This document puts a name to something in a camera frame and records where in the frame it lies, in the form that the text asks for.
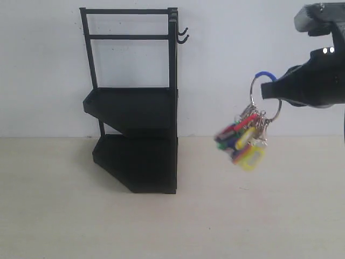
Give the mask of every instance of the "yellow key tag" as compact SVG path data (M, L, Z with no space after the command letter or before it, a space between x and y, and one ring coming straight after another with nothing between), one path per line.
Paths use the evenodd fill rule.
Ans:
M237 140L235 144L236 150L242 150L248 142L253 138L256 132L255 127L249 128L240 138Z
M238 162L238 165L246 171L254 170L264 157L266 147L267 143L265 141L253 143L250 151Z

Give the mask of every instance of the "white wall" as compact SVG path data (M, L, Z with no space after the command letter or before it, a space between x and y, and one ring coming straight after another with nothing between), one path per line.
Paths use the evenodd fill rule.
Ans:
M332 45L330 36L309 38L295 31L293 17L305 3L303 0L2 0L0 136L99 135L97 120L82 109L82 101L92 87L81 30L81 6L179 7L180 27L188 26L191 34L188 43L179 46L178 129L180 135L186 136L213 135L228 124L248 104L249 84L256 72L269 70L281 76L289 67L307 61L311 50ZM103 18L91 17L91 20L90 26L97 32L166 30L164 21L160 24L144 17L136 20L138 30L128 17L115 17L114 25ZM97 64L102 61L98 67L100 85L166 84L166 43L127 44L94 44ZM260 98L259 85L255 95ZM277 101L258 101L258 104L272 114ZM270 126L269 134L342 134L343 110L342 105L317 110L284 103L281 117Z

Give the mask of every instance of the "shelf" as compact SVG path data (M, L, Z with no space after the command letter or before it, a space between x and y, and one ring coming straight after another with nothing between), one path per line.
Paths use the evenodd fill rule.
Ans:
M98 141L93 159L133 193L175 194L174 142L107 134Z
M163 137L170 103L169 88L98 88L84 100L84 111L127 137Z

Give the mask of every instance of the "key tag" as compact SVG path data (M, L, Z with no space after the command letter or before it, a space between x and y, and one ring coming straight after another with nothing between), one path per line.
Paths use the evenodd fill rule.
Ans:
M236 131L239 129L241 123L244 123L250 116L255 118L247 125L243 125L245 133L238 139L234 146L234 152L231 154L233 164L240 166L245 171L252 171L261 162L265 155L265 149L267 147L266 130L268 125L275 121L280 114L282 101L279 101L277 113L272 119L266 118L266 112L258 112L258 109L253 100L253 86L256 80L261 76L268 76L272 81L276 78L269 72L257 73L252 81L250 87L250 104L241 114L242 122L234 126Z

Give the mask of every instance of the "key ring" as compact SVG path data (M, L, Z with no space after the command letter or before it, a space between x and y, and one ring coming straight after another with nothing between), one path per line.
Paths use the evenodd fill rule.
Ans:
M269 73L269 72L266 72L266 71L262 71L262 72L259 72L255 75L253 81L252 81L252 84L250 86L250 102L252 103L253 106L255 106L255 103L254 103L254 99L253 99L253 86L254 86L254 83L255 81L261 77L261 76L267 76L269 77L272 81L276 81L276 77L272 74L272 73ZM282 106L282 101L280 99L278 99L279 101L279 105L278 105L278 110L277 110L277 113L275 114L275 116L272 118L272 119L268 119L267 122L271 123L273 121L276 120L276 118L279 116L280 114L280 111L281 111L281 106Z

